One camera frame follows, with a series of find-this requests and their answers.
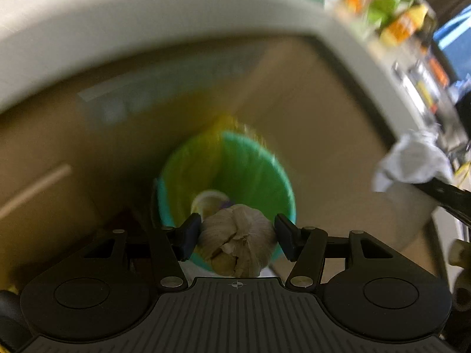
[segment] trash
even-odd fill
[[[233,205],[229,196],[217,189],[207,189],[200,192],[191,204],[191,212],[200,214],[201,220],[214,215],[222,208]]]
[[[198,252],[223,276],[258,277],[276,246],[273,223],[243,204],[222,209],[202,224]]]

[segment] garlic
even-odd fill
[[[201,226],[198,253],[222,276],[258,277],[276,246],[272,223],[243,204],[224,208]]]

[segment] trash bin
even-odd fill
[[[248,134],[209,130],[170,156],[157,181],[162,224],[180,226],[190,215],[194,198],[208,189],[225,193],[232,203],[257,208],[270,221],[278,213],[296,221],[294,193],[283,167]],[[273,258],[280,253],[277,246]],[[211,271],[197,253],[191,260]]]

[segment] screw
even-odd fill
[[[290,280],[295,287],[307,288],[314,284],[314,281],[307,276],[295,276]]]
[[[178,288],[183,284],[183,280],[177,276],[167,276],[160,280],[160,285],[166,288]]]

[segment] teal bin rim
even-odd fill
[[[276,172],[278,173],[279,177],[281,178],[284,187],[288,192],[288,198],[290,199],[289,203],[289,214],[286,214],[286,217],[291,220],[293,223],[296,223],[296,202],[294,199],[294,192],[293,187],[291,187],[291,182],[288,179],[288,175],[286,174],[283,166],[281,166],[280,162],[276,158],[274,154],[269,152],[266,148],[262,147],[258,142],[254,141],[253,139],[246,137],[243,134],[233,133],[231,131],[224,131],[222,133],[224,139],[236,139],[241,144],[245,144],[248,148],[259,153],[259,155],[264,158],[265,160],[269,161],[270,164],[274,167]],[[170,213],[170,206],[167,200],[167,188],[165,186],[165,181],[163,178],[159,177],[156,179],[155,182],[155,189],[157,190],[157,203],[158,203],[158,210],[160,219],[162,221],[162,225],[169,226],[169,227],[176,227],[173,221],[173,217]],[[282,253],[281,247],[279,244],[276,245],[275,251],[273,251],[271,260],[275,260],[278,258]],[[191,255],[190,260],[195,263],[196,265],[206,269],[209,272],[213,272],[211,267],[196,253]]]

